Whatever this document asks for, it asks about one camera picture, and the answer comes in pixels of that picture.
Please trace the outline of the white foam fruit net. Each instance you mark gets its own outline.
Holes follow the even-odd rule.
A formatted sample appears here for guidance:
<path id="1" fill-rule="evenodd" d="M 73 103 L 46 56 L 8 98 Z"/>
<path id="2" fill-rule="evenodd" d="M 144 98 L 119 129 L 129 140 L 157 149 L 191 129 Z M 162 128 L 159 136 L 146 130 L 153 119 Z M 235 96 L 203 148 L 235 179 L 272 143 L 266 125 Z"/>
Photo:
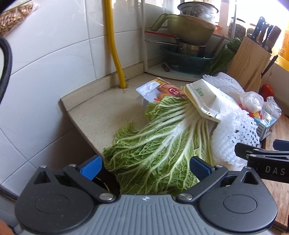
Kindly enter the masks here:
<path id="1" fill-rule="evenodd" d="M 241 104 L 240 95 L 245 91 L 231 76 L 219 72 L 216 76 L 203 75 L 203 79 L 233 98 L 238 105 Z M 215 163 L 223 164 L 232 170 L 244 167 L 247 161 L 235 154 L 238 143 L 253 147 L 260 143 L 256 122 L 241 108 L 229 111 L 213 131 L 211 147 Z"/>

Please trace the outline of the wooden cutting board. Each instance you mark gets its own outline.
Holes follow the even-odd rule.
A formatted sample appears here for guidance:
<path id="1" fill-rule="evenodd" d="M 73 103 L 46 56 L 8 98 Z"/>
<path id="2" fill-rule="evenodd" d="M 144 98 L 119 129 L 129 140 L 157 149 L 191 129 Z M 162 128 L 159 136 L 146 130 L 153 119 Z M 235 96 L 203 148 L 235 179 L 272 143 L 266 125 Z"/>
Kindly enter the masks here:
<path id="1" fill-rule="evenodd" d="M 288 151 L 288 117 L 284 114 L 271 128 L 272 133 L 263 141 L 265 150 Z M 279 231 L 285 231 L 288 226 L 288 184 L 264 180 L 268 190 L 277 203 L 278 214 L 273 227 Z"/>

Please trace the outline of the blue red drink carton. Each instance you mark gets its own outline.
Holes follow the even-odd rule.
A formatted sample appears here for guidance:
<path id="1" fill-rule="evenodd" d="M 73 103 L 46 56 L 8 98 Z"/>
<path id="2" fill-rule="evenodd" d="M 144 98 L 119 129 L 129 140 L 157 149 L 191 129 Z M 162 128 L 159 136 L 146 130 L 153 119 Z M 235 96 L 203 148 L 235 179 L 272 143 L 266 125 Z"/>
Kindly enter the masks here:
<path id="1" fill-rule="evenodd" d="M 272 133 L 272 127 L 277 122 L 277 119 L 265 110 L 260 110 L 255 113 L 250 113 L 250 116 L 257 124 L 257 135 L 260 141 L 264 140 Z"/>

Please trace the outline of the clear plastic bag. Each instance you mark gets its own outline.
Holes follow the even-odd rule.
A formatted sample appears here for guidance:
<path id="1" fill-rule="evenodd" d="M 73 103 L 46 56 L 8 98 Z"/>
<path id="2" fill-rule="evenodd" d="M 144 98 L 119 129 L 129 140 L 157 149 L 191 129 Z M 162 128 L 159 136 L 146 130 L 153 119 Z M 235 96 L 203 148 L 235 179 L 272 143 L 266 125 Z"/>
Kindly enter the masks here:
<path id="1" fill-rule="evenodd" d="M 242 107 L 251 113 L 260 111 L 264 105 L 264 98 L 254 91 L 242 93 L 240 101 Z"/>

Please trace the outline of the white takeout food box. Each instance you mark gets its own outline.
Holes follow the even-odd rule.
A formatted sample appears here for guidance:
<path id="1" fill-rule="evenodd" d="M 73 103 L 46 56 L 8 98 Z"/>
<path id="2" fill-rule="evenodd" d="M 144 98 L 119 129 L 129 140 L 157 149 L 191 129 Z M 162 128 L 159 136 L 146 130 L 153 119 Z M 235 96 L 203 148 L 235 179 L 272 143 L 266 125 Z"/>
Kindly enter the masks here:
<path id="1" fill-rule="evenodd" d="M 233 98 L 203 79 L 187 84 L 184 93 L 202 117 L 218 123 L 232 111 L 241 110 Z"/>

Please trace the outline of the green napa cabbage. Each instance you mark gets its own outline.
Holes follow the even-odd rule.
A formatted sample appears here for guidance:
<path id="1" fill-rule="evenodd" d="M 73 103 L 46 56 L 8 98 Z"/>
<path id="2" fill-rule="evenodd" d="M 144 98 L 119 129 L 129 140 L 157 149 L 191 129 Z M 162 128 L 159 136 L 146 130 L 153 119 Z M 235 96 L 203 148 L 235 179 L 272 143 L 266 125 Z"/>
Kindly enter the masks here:
<path id="1" fill-rule="evenodd" d="M 186 98 L 164 97 L 149 103 L 149 123 L 129 123 L 117 130 L 104 149 L 105 168 L 113 173 L 122 194 L 176 196 L 198 183 L 190 170 L 194 156 L 213 163 L 209 122 Z"/>

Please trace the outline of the red tomato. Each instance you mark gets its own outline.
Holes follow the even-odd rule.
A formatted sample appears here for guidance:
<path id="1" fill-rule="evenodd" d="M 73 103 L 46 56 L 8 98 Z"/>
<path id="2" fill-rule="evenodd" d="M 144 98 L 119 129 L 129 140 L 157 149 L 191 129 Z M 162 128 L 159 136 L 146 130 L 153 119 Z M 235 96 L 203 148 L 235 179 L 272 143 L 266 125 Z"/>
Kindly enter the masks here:
<path id="1" fill-rule="evenodd" d="M 261 86 L 259 94 L 263 97 L 263 99 L 266 101 L 268 97 L 274 96 L 273 88 L 269 84 L 264 84 Z"/>

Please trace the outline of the wooden knife block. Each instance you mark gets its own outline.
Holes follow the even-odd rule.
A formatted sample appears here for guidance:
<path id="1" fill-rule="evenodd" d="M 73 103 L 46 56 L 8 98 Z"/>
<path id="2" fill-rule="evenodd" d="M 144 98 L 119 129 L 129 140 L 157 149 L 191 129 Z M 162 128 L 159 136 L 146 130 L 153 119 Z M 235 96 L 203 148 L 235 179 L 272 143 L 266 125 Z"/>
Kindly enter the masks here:
<path id="1" fill-rule="evenodd" d="M 227 70 L 245 91 L 258 92 L 261 73 L 269 63 L 271 54 L 258 43 L 245 36 Z"/>

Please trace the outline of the yellow oil bottle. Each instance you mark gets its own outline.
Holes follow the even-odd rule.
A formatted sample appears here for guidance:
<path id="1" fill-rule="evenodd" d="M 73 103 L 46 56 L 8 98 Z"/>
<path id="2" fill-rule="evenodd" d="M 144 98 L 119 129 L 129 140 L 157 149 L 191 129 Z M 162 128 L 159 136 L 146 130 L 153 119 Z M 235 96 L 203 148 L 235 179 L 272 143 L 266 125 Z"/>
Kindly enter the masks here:
<path id="1" fill-rule="evenodd" d="M 277 63 L 288 71 L 288 27 L 284 30 L 284 38 L 282 42 L 282 46 L 278 52 Z"/>

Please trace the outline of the orange printed carton box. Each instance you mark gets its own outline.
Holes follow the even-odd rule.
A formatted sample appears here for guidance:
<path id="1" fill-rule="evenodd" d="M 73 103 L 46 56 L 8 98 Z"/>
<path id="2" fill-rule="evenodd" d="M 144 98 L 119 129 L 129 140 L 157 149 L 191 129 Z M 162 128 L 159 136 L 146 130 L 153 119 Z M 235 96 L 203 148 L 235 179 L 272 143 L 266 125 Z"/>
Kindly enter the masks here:
<path id="1" fill-rule="evenodd" d="M 166 96 L 186 98 L 180 88 L 159 77 L 141 85 L 136 92 L 139 94 L 137 100 L 143 108 L 146 108 L 148 103 L 159 103 Z"/>

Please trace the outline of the teal plastic basin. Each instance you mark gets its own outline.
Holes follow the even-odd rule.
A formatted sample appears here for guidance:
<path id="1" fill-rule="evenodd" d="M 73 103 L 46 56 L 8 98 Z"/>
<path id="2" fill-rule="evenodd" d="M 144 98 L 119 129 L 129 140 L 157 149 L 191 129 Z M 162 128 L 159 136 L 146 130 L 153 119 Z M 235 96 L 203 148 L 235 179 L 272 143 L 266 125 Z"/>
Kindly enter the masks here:
<path id="1" fill-rule="evenodd" d="M 210 52 L 207 50 L 204 57 L 195 57 L 176 53 L 176 46 L 162 45 L 160 48 L 166 55 L 167 65 L 171 69 L 183 73 L 202 74 L 215 59 L 214 57 L 209 58 Z"/>

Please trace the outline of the steel saucepan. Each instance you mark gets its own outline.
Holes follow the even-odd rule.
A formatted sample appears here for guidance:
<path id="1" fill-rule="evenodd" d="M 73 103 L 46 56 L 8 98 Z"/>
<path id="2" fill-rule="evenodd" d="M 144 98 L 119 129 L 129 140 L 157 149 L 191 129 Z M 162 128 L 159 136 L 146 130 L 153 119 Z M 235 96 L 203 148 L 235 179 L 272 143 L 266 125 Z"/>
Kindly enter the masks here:
<path id="1" fill-rule="evenodd" d="M 145 39 L 149 43 L 164 44 L 174 47 L 174 52 L 178 54 L 194 56 L 194 57 L 204 57 L 206 45 L 196 46 L 193 44 L 188 44 L 181 40 L 176 40 L 176 43 L 162 42 L 156 40 Z"/>

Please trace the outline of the white dish rack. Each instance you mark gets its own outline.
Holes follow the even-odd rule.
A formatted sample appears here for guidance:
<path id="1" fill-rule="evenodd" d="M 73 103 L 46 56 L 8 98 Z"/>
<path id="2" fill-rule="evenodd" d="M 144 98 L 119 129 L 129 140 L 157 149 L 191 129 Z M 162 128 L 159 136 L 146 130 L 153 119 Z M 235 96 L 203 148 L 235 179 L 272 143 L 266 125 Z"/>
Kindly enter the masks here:
<path id="1" fill-rule="evenodd" d="M 153 59 L 148 59 L 148 51 L 147 51 L 147 43 L 146 41 L 146 33 L 145 31 L 149 29 L 146 26 L 146 12 L 145 12 L 145 1 L 141 1 L 141 15 L 142 15 L 142 45 L 143 45 L 143 57 L 144 57 L 144 72 L 162 77 L 164 79 L 173 79 L 182 82 L 194 82 L 200 78 L 202 75 L 200 74 L 188 74 L 179 71 L 175 71 L 170 69 L 170 71 L 166 72 L 164 68 L 162 68 L 162 64 L 167 65 L 165 62 L 166 56 L 159 56 Z"/>

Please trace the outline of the green plastic colander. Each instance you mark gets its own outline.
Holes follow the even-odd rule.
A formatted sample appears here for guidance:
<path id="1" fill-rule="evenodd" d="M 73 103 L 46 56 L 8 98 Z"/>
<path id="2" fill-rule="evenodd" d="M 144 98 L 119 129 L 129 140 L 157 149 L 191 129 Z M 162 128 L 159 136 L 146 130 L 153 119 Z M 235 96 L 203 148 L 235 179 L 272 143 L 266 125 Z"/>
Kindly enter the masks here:
<path id="1" fill-rule="evenodd" d="M 205 45 L 217 27 L 201 18 L 189 15 L 162 14 L 151 27 L 158 31 L 163 23 L 167 23 L 170 35 L 195 46 Z"/>

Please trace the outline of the bag of brown grains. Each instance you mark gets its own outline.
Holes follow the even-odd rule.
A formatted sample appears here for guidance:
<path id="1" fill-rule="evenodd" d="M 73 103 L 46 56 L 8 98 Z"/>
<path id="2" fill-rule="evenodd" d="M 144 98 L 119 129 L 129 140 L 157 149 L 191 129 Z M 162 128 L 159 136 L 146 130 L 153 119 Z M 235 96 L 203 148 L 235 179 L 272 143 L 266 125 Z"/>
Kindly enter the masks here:
<path id="1" fill-rule="evenodd" d="M 18 4 L 12 9 L 1 14 L 1 37 L 7 36 L 19 24 L 21 24 L 34 10 L 33 1 Z"/>

